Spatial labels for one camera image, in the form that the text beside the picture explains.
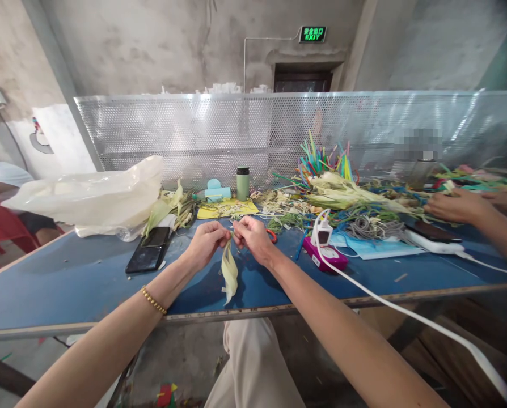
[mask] black shorts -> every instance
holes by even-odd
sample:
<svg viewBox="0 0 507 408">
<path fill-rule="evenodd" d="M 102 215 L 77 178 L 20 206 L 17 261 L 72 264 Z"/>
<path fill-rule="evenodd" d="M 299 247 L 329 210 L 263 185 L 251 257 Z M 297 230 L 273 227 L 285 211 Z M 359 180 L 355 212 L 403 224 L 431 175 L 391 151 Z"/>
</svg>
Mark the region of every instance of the black shorts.
<svg viewBox="0 0 507 408">
<path fill-rule="evenodd" d="M 24 212 L 18 215 L 21 222 L 27 227 L 28 232 L 35 235 L 42 228 L 51 228 L 52 230 L 57 229 L 55 221 L 51 218 L 34 214 L 33 212 Z"/>
</svg>

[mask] metal mesh screen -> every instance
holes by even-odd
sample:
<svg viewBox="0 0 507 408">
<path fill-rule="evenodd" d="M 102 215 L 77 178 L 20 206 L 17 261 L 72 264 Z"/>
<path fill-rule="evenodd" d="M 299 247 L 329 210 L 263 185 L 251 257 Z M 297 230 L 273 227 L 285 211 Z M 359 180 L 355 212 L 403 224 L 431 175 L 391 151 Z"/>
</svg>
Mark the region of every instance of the metal mesh screen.
<svg viewBox="0 0 507 408">
<path fill-rule="evenodd" d="M 215 177 L 236 185 L 249 165 L 257 188 L 275 186 L 273 172 L 292 175 L 299 144 L 350 141 L 362 178 L 406 177 L 407 135 L 437 136 L 438 160 L 479 166 L 507 160 L 505 92 L 329 92 L 221 95 L 90 96 L 75 99 L 105 170 L 125 170 L 150 155 L 166 159 L 164 180 L 203 189 Z"/>
</svg>

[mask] blue face mask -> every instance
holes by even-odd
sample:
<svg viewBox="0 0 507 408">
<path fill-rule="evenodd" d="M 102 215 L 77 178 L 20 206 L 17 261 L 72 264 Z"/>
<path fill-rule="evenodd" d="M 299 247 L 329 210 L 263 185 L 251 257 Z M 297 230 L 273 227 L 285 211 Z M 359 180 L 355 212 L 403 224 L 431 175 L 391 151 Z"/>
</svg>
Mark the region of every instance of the blue face mask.
<svg viewBox="0 0 507 408">
<path fill-rule="evenodd" d="M 342 232 L 333 232 L 330 244 L 335 247 L 351 248 L 363 260 L 393 258 L 425 252 L 423 249 L 401 242 L 395 237 L 385 241 L 365 241 L 352 238 Z"/>
</svg>

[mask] white cable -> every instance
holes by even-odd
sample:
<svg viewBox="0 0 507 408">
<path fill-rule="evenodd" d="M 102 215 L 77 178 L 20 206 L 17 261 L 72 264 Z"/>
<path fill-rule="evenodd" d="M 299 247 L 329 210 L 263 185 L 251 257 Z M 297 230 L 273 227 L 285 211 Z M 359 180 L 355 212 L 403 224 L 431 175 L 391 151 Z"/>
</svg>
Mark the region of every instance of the white cable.
<svg viewBox="0 0 507 408">
<path fill-rule="evenodd" d="M 316 233 L 316 230 L 317 230 L 320 218 L 321 218 L 322 214 L 324 214 L 326 211 L 331 211 L 331 210 L 330 209 L 323 210 L 318 215 L 318 217 L 316 218 L 316 221 L 314 222 L 313 233 Z M 366 292 L 369 296 L 373 297 L 374 299 L 376 299 L 380 303 L 382 303 L 382 304 L 384 304 L 384 305 L 386 305 L 386 306 L 388 306 L 388 307 L 390 307 L 392 309 L 395 309 L 395 310 L 397 310 L 397 311 L 399 311 L 401 313 L 404 313 L 407 316 L 413 317 L 416 320 L 421 321 L 422 323 L 424 323 L 424 324 L 428 325 L 429 327 L 435 329 L 436 331 L 444 334 L 445 336 L 450 337 L 452 340 L 457 341 L 462 346 L 464 346 L 467 350 L 469 350 L 469 352 L 475 358 L 476 362 L 478 363 L 478 365 L 480 366 L 480 368 L 482 369 L 482 371 L 484 371 L 484 373 L 487 375 L 487 377 L 490 379 L 490 381 L 492 382 L 492 384 L 495 386 L 495 388 L 497 389 L 497 391 L 501 394 L 501 396 L 503 397 L 503 399 L 507 403 L 507 383 L 499 375 L 499 373 L 493 367 L 492 363 L 490 363 L 490 361 L 486 358 L 486 356 L 482 353 L 482 351 L 480 351 L 480 349 L 477 346 L 475 346 L 470 341 L 465 340 L 463 337 L 461 337 L 461 336 L 459 336 L 459 335 L 451 332 L 450 330 L 442 327 L 441 325 L 439 325 L 439 324 L 437 324 L 435 322 L 432 322 L 431 320 L 429 320 L 429 319 L 427 319 L 427 318 L 425 318 L 423 316 L 420 316 L 419 314 L 411 312 L 410 310 L 407 310 L 407 309 L 405 309 L 405 308 L 403 308 L 401 306 L 398 306 L 398 305 L 396 305 L 396 304 L 394 304 L 394 303 L 392 303 L 390 301 L 387 301 L 386 299 L 378 296 L 376 293 L 370 291 L 365 286 L 363 286 L 362 284 L 360 284 L 356 280 L 352 279 L 351 277 L 349 277 L 348 275 L 346 275 L 345 273 L 343 273 L 339 269 L 335 268 L 329 262 L 327 262 L 326 259 L 324 258 L 324 256 L 322 255 L 322 251 L 320 251 L 319 242 L 317 240 L 316 240 L 316 248 L 318 249 L 318 256 L 320 257 L 320 259 L 327 266 L 329 266 L 332 270 L 334 270 L 335 272 L 337 272 L 339 275 L 342 275 L 344 278 L 346 278 L 347 280 L 349 280 L 350 282 L 352 282 L 358 288 L 360 288 L 361 290 L 363 290 L 364 292 Z"/>
<path fill-rule="evenodd" d="M 295 37 L 293 38 L 276 38 L 276 37 L 246 37 L 244 38 L 244 78 L 242 80 L 242 93 L 245 94 L 246 93 L 246 40 L 295 40 L 300 32 L 301 32 L 301 28 L 299 29 L 299 31 L 297 31 L 297 35 L 295 35 Z"/>
<path fill-rule="evenodd" d="M 495 269 L 495 270 L 498 270 L 499 272 L 504 272 L 504 273 L 507 273 L 507 270 L 505 269 L 501 269 L 501 268 L 498 268 L 498 267 L 495 267 L 495 266 L 492 266 L 492 265 L 489 265 L 487 263 L 483 263 L 483 262 L 480 262 L 479 260 L 476 260 L 474 259 L 471 255 L 469 255 L 468 253 L 465 253 L 465 252 L 456 252 L 456 255 L 459 256 L 460 258 L 463 258 L 463 259 L 467 259 L 469 261 L 473 261 L 473 262 L 476 262 L 477 264 L 481 264 L 481 265 L 484 265 L 488 268 L 492 268 L 492 269 Z"/>
</svg>

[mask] table edge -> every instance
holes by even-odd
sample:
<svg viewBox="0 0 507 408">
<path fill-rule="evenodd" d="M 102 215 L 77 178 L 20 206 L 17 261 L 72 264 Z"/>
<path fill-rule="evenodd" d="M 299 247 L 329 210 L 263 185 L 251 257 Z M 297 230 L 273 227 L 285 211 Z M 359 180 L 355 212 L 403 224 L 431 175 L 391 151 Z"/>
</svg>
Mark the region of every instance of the table edge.
<svg viewBox="0 0 507 408">
<path fill-rule="evenodd" d="M 415 300 L 433 300 L 440 298 L 449 298 L 452 296 L 478 294 L 492 291 L 507 290 L 507 283 L 493 285 L 464 286 L 451 289 L 439 289 L 431 291 L 408 292 L 395 295 L 381 295 L 382 298 L 393 301 L 393 303 L 406 303 Z M 345 305 L 351 308 L 365 308 L 380 305 L 380 302 L 371 296 L 349 297 L 340 299 Z M 214 312 L 197 312 L 186 314 L 171 314 L 161 319 L 159 326 L 164 324 L 178 323 L 198 323 L 198 322 L 217 322 L 225 320 L 240 320 L 241 318 L 256 318 L 265 316 L 284 315 L 287 313 L 297 313 L 297 309 L 292 304 L 267 306 L 260 308 L 229 309 Z M 3 329 L 0 330 L 0 340 L 18 339 L 18 338 L 39 338 L 51 337 L 55 335 L 71 335 L 86 333 L 98 322 L 71 323 L 50 326 L 35 326 L 30 328 Z"/>
</svg>

